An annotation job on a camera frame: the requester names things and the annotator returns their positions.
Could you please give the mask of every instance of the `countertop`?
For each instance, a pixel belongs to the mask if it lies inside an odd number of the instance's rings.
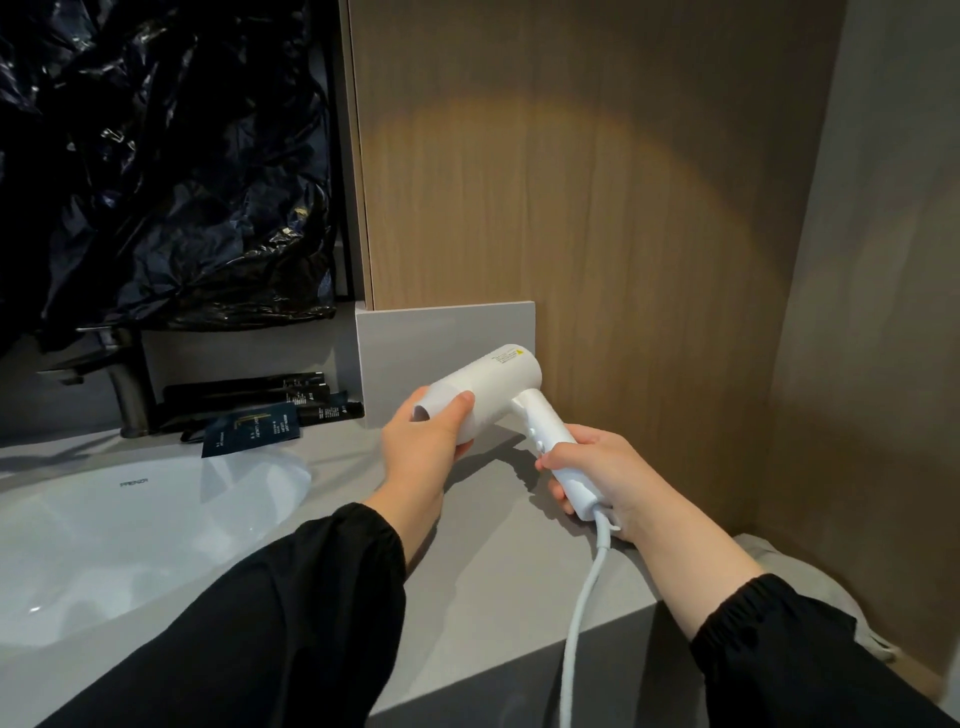
[[[593,558],[594,533],[569,519],[549,495],[520,430],[518,420],[507,418],[454,466],[435,535],[407,580],[396,668],[375,714],[565,639]],[[176,436],[124,441],[106,432],[4,448],[0,478],[99,452],[176,442]],[[304,460],[313,483],[293,516],[263,543],[371,493],[383,478],[378,443],[379,430],[354,420],[307,427],[300,439],[285,444]],[[199,446],[183,447],[200,456]],[[47,647],[0,645],[0,725],[36,725],[161,632],[236,560]],[[636,551],[618,546],[601,573],[584,628],[657,600]]]

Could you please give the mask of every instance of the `white power cord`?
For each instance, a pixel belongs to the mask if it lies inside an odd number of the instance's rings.
[[[603,569],[607,552],[610,550],[610,521],[607,520],[607,516],[600,506],[594,506],[593,517],[597,524],[597,555],[593,559],[593,566],[590,567],[589,574],[587,574],[584,588],[580,590],[580,596],[577,597],[577,606],[573,609],[570,629],[566,633],[564,670],[560,679],[560,728],[570,728],[570,721],[573,719],[573,673],[576,667],[580,625],[584,620],[584,610],[587,608],[590,593],[597,583],[597,577],[600,576],[600,570]]]

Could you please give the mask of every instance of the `person's right hand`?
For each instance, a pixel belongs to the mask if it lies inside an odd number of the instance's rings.
[[[559,443],[537,460],[537,470],[576,468],[582,471],[613,506],[621,527],[615,535],[635,543],[646,511],[644,506],[652,491],[669,489],[669,486],[620,435],[582,425],[567,425],[567,428],[579,445]],[[557,478],[550,478],[548,487],[567,515],[572,516],[573,506]]]

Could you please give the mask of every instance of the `warning label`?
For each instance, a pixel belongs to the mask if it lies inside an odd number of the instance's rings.
[[[497,356],[493,356],[491,358],[494,361],[500,362],[501,364],[506,364],[511,359],[516,359],[522,353],[523,352],[520,349],[510,349],[508,352],[503,352],[502,354],[498,354]]]

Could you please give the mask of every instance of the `white sink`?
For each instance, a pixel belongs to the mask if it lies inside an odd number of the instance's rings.
[[[149,457],[95,455],[34,485],[0,481],[0,645],[54,643],[169,593],[252,550],[310,486],[279,449]]]

